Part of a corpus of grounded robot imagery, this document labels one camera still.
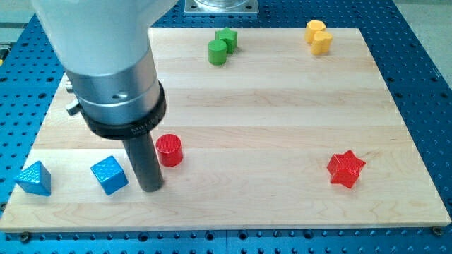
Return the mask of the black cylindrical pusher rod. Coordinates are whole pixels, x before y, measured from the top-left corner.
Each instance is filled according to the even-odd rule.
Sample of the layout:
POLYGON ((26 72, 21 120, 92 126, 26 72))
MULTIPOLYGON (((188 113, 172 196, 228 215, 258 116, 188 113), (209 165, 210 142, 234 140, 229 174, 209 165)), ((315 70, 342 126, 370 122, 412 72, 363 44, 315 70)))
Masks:
POLYGON ((162 188, 164 179, 150 133, 123 141, 139 186, 145 192, 162 188))

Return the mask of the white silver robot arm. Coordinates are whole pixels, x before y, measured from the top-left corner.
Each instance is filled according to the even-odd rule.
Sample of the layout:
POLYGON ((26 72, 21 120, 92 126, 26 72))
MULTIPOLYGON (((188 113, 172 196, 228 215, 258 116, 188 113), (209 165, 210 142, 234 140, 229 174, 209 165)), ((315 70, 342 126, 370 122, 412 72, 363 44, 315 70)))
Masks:
POLYGON ((32 0, 90 130, 121 140, 142 190, 164 183, 150 132, 166 112, 148 28, 177 0, 32 0))

